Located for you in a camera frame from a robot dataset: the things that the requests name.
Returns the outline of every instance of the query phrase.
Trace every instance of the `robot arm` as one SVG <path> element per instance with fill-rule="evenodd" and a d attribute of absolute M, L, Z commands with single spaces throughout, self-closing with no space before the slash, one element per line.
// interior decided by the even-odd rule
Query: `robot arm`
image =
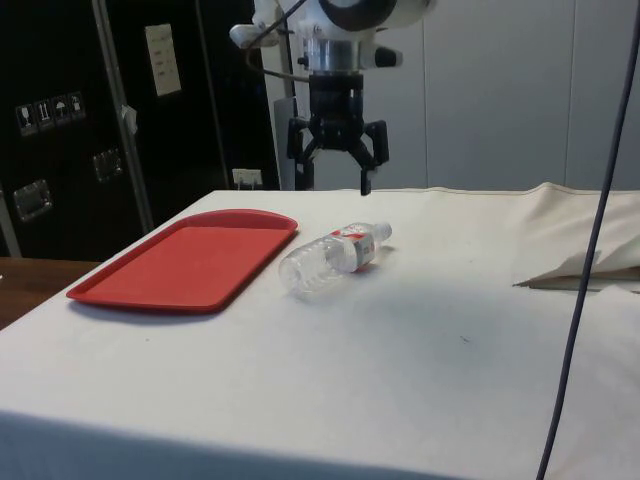
<path fill-rule="evenodd" d="M 283 0 L 288 11 L 291 1 Z M 307 0 L 304 16 L 291 27 L 304 40 L 299 63 L 309 72 L 311 118 L 292 119 L 288 155 L 296 162 L 296 188 L 313 188 L 313 159 L 321 150 L 349 153 L 361 168 L 361 193 L 371 191 L 371 174 L 389 160 L 384 121 L 365 123 L 364 80 L 361 70 L 397 67 L 402 54 L 374 41 L 378 31 L 399 28 L 420 20 L 430 0 Z M 268 26 L 279 18 L 280 2 L 257 0 L 254 25 L 237 25 L 231 38 L 241 48 L 252 47 Z M 272 32 L 256 47 L 275 45 Z M 311 133 L 304 146 L 303 132 Z M 373 152 L 362 141 L 371 138 Z"/>

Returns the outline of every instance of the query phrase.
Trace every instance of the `red tray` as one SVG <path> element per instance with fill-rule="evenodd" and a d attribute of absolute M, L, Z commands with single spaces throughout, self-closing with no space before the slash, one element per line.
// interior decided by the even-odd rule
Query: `red tray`
<path fill-rule="evenodd" d="M 67 293 L 82 303 L 205 313 L 224 309 L 293 238 L 298 224 L 259 210 L 180 220 Z"/>

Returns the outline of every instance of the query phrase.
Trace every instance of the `white tablecloth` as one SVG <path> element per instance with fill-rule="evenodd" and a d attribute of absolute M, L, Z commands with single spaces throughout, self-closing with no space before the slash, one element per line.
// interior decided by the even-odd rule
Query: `white tablecloth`
<path fill-rule="evenodd" d="M 511 279 L 553 188 L 209 195 L 181 216 L 259 208 L 300 234 L 219 315 L 61 293 L 0 332 L 0 478 L 534 478 L 575 294 Z M 381 220 L 375 268 L 285 294 L 286 252 Z M 639 444 L 640 299 L 611 288 L 586 304 L 549 478 L 637 479 Z"/>

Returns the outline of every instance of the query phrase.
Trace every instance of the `electrical outlet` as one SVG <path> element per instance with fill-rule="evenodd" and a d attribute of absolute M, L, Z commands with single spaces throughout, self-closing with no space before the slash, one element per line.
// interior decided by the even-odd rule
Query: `electrical outlet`
<path fill-rule="evenodd" d="M 247 168 L 234 168 L 233 183 L 238 189 L 262 188 L 262 171 Z"/>

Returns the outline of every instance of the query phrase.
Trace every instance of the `paper sign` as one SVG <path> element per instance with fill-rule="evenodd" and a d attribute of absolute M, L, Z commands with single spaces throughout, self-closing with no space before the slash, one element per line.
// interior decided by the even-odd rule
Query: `paper sign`
<path fill-rule="evenodd" d="M 145 27 L 149 58 L 153 71 L 153 81 L 159 97 L 182 90 L 180 75 L 176 64 L 176 52 L 173 48 L 171 25 L 153 25 Z"/>

